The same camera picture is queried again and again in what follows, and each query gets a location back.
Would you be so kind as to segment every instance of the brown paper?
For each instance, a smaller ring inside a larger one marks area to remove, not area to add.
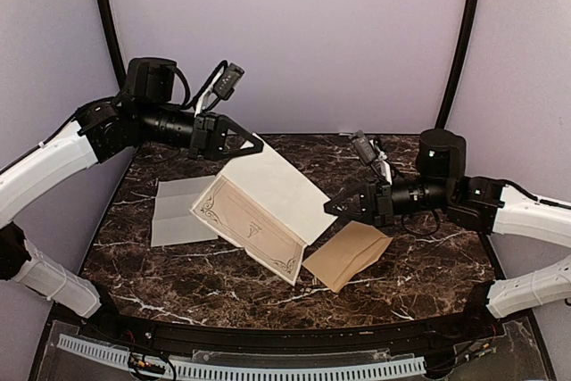
[[[303,262],[303,266],[333,292],[378,261],[393,241],[378,229],[351,222]]]

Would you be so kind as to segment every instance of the lavender backdrop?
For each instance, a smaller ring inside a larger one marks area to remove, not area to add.
[[[0,165],[49,136],[80,105],[116,93],[95,0],[0,0]],[[77,271],[125,156],[61,184],[18,224],[56,261]],[[0,284],[0,379],[28,379],[50,305]]]
[[[480,0],[450,126],[468,140],[468,174],[571,201],[571,0]],[[571,253],[521,236],[493,244],[509,276]],[[558,379],[571,379],[569,307],[535,314]]]

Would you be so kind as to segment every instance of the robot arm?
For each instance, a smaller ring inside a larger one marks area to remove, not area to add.
[[[103,291],[27,240],[13,223],[20,211],[66,178],[147,140],[185,147],[195,160],[222,160],[261,151],[260,139],[227,116],[210,112],[213,106],[184,112],[202,104],[203,97],[211,93],[227,100],[243,70],[222,62],[205,84],[208,92],[193,100],[188,92],[182,105],[169,103],[175,74],[188,88],[175,62],[132,60],[126,86],[116,97],[82,106],[52,137],[0,171],[0,279],[22,283],[89,318],[101,307]],[[226,140],[232,133],[252,145],[228,150]]]
[[[501,192],[492,232],[530,236],[571,247],[571,206],[568,203],[522,194],[513,186]],[[571,297],[571,255],[547,268],[490,286],[487,309],[497,319],[509,314]]]
[[[362,132],[351,137],[364,165],[385,162]],[[485,234],[530,236],[571,247],[571,203],[532,195],[506,180],[464,176],[466,141],[433,129],[420,136],[416,161],[420,178],[391,181],[383,170],[331,199],[325,211],[381,228],[400,215],[441,209],[451,222]],[[359,207],[348,203],[359,196]],[[486,286],[482,305],[496,319],[571,297],[571,256],[545,269]]]

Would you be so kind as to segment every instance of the brown marble surface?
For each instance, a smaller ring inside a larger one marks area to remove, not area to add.
[[[267,136],[264,139],[327,195],[371,177],[347,137]],[[384,136],[389,159],[408,176],[418,138]],[[443,222],[424,238],[401,226],[379,262],[334,294],[302,268],[296,286],[222,239],[151,248],[151,219],[159,180],[217,173],[223,162],[193,162],[184,151],[144,145],[120,185],[89,251],[83,276],[107,286],[123,314],[211,327],[354,327],[425,319],[461,311],[475,283],[493,278],[476,234]],[[409,226],[429,231],[432,215]],[[315,252],[343,223],[311,247]]]

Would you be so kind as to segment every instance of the folded paper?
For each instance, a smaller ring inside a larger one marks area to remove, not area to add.
[[[191,212],[219,236],[294,285],[303,249],[334,221],[328,198],[268,144],[231,160]]]
[[[378,261],[391,241],[376,228],[350,222],[306,259],[303,267],[338,293],[355,274]]]
[[[159,182],[154,202],[151,247],[196,243],[218,238],[188,208],[214,176]]]

